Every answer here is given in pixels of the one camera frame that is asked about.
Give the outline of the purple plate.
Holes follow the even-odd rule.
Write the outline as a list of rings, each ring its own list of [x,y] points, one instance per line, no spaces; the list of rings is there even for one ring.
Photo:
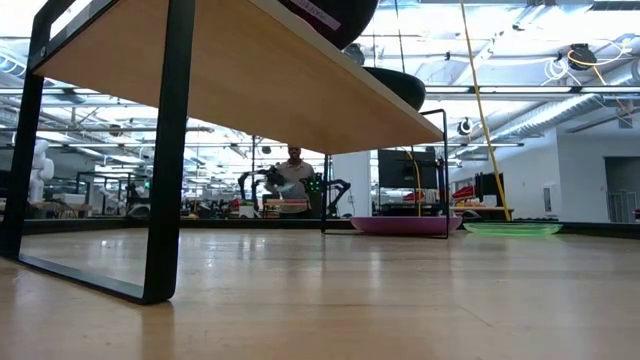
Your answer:
[[[351,217],[352,226],[367,234],[390,236],[445,236],[456,230],[463,219],[446,216]]]

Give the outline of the black bowl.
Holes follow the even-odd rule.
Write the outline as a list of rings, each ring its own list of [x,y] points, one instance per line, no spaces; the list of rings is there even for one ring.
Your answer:
[[[385,68],[364,67],[370,75],[384,84],[414,110],[419,111],[426,97],[424,83],[417,77],[404,72]]]

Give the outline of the dark teal plate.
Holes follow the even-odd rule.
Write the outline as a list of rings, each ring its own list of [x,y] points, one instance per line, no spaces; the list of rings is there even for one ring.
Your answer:
[[[277,1],[339,50],[362,34],[379,4],[379,0]]]

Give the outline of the translucent green plate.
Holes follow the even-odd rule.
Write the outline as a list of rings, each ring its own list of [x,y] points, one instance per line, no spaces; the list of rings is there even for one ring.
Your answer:
[[[563,226],[561,224],[546,223],[464,223],[464,228],[472,233],[498,236],[550,236],[558,233]]]

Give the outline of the wooden shelf with black legs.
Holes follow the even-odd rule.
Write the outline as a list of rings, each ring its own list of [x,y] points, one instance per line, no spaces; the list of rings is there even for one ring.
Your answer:
[[[47,0],[32,23],[0,256],[128,301],[175,292],[186,125],[208,120],[325,155],[443,138],[389,87],[311,27],[310,4],[279,0],[92,0],[64,28],[73,0]],[[56,79],[158,111],[144,282],[134,285],[20,252],[43,84]]]

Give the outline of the person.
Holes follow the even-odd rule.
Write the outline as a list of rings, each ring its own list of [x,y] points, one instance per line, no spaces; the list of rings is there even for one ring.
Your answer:
[[[294,201],[293,205],[280,206],[281,219],[306,219],[311,216],[311,208],[302,180],[311,177],[314,169],[302,160],[300,147],[289,145],[288,154],[288,160],[276,166],[276,172],[285,179],[285,185],[267,182],[265,189],[281,199]]]

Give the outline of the white pillar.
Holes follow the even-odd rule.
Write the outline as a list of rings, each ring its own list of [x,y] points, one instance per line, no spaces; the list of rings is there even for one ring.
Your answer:
[[[333,174],[337,179],[351,184],[337,204],[341,216],[371,215],[371,166],[370,152],[354,152],[332,157]]]

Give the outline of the large black monitor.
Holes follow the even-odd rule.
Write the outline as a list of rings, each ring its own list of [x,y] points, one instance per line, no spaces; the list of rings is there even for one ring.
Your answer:
[[[433,148],[422,151],[379,150],[378,178],[382,188],[437,188]]]

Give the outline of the white humanoid robot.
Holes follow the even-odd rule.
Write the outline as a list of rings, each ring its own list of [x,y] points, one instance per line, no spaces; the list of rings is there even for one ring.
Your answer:
[[[47,157],[47,150],[50,143],[46,140],[37,140],[34,146],[34,154],[32,159],[32,168],[29,180],[30,203],[39,203],[44,198],[44,185],[54,176],[54,161]]]

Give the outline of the black metal rig frame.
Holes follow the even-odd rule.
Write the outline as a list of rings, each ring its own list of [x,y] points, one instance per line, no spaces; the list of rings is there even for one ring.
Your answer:
[[[24,222],[24,235],[69,233],[82,231],[146,228],[148,222],[133,218],[96,219],[28,219]],[[285,229],[285,230],[352,230],[349,220],[302,219],[182,219],[181,228],[201,229]],[[640,240],[640,224],[563,223],[562,234],[626,238]]]

